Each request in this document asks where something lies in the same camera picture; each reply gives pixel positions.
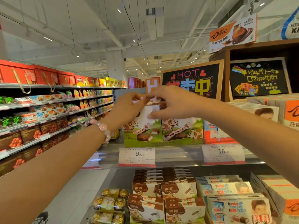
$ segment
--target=tiled floor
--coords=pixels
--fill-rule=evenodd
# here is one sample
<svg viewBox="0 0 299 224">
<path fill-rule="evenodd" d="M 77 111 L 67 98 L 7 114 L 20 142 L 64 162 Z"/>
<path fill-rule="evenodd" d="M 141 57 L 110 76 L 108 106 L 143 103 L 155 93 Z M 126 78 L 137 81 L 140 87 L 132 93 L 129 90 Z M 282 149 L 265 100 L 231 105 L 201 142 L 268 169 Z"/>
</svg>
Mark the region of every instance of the tiled floor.
<svg viewBox="0 0 299 224">
<path fill-rule="evenodd" d="M 110 170 L 80 170 L 45 209 L 47 224 L 79 224 Z"/>
</svg>

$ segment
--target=wooden frame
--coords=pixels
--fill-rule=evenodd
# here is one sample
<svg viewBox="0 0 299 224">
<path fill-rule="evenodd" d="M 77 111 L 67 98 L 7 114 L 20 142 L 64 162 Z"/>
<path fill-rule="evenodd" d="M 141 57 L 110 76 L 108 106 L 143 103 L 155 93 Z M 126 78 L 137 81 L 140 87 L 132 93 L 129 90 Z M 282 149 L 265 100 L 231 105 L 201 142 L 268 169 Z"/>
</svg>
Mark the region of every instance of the wooden frame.
<svg viewBox="0 0 299 224">
<path fill-rule="evenodd" d="M 180 68 L 164 70 L 164 71 L 161 72 L 160 84 L 162 85 L 163 74 L 164 73 L 185 70 L 185 69 L 189 69 L 189 68 L 193 68 L 193 67 L 203 67 L 203 66 L 208 66 L 208 65 L 213 65 L 213 64 L 219 64 L 216 100 L 220 101 L 220 99 L 221 99 L 221 90 L 222 90 L 224 60 L 216 60 L 216 61 L 211 61 L 211 62 L 205 62 L 205 63 L 202 63 L 202 64 L 194 64 L 194 65 L 188 65 L 188 66 L 184 66 L 184 67 L 180 67 Z"/>
<path fill-rule="evenodd" d="M 290 93 L 292 93 L 292 89 L 291 89 L 290 79 L 289 79 L 288 70 L 286 68 L 286 62 L 285 62 L 284 57 L 259 58 L 259 59 L 230 61 L 229 62 L 229 71 L 230 71 L 230 64 L 238 64 L 238 63 L 243 63 L 243 62 L 257 62 L 257 61 L 277 61 L 277 60 L 281 60 L 281 62 L 282 62 L 284 76 L 285 76 L 285 79 L 286 79 L 286 86 L 287 86 L 289 94 L 290 94 Z M 233 93 L 232 93 L 232 90 L 231 90 L 230 81 L 229 81 L 229 100 L 230 100 L 230 102 L 246 101 L 246 98 L 243 98 L 243 99 L 234 99 L 233 98 Z"/>
</svg>

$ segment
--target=hand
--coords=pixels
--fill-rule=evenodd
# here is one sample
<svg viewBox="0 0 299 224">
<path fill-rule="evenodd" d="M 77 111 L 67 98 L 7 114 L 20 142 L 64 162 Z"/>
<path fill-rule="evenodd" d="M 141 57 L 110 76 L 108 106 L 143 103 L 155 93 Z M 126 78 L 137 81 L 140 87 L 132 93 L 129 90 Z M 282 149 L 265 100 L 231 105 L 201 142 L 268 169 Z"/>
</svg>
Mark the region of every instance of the hand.
<svg viewBox="0 0 299 224">
<path fill-rule="evenodd" d="M 146 95 L 148 98 L 161 97 L 166 100 L 167 108 L 152 112 L 148 119 L 185 119 L 201 117 L 200 110 L 207 99 L 203 96 L 184 90 L 178 86 L 159 86 Z"/>
<path fill-rule="evenodd" d="M 126 93 L 118 98 L 111 112 L 101 122 L 107 124 L 112 133 L 132 121 L 149 100 L 150 98 L 141 99 L 140 95 L 135 92 Z"/>
</svg>

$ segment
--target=bracelet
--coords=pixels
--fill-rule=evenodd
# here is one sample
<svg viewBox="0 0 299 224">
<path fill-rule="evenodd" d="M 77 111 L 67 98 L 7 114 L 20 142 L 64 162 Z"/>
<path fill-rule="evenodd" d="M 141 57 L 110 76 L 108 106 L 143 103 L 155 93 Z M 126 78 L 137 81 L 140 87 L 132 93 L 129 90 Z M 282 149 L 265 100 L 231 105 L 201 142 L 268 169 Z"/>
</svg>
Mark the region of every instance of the bracelet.
<svg viewBox="0 0 299 224">
<path fill-rule="evenodd" d="M 95 119 L 91 119 L 85 122 L 84 126 L 88 126 L 88 124 L 92 124 L 92 125 L 98 125 L 99 129 L 101 131 L 104 132 L 104 134 L 106 135 L 106 139 L 105 139 L 105 143 L 109 143 L 110 139 L 111 139 L 111 135 L 110 135 L 110 130 L 107 129 L 107 125 L 104 123 L 100 123 L 99 121 L 95 120 Z"/>
</svg>

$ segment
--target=forearm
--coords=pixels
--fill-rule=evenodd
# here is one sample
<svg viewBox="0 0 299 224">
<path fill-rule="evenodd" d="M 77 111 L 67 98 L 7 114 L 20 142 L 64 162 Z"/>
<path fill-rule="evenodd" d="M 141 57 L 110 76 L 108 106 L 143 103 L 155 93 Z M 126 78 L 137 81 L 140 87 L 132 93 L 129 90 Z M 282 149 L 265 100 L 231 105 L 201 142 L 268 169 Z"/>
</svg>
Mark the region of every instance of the forearm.
<svg viewBox="0 0 299 224">
<path fill-rule="evenodd" d="M 204 107 L 197 105 L 201 118 L 218 126 L 299 187 L 299 173 L 294 172 L 299 170 L 299 131 L 224 102 L 208 98 L 205 102 Z"/>
<path fill-rule="evenodd" d="M 22 223 L 31 223 L 105 138 L 99 127 L 92 125 L 0 179 L 2 223 L 19 222 L 16 212 Z"/>
</svg>

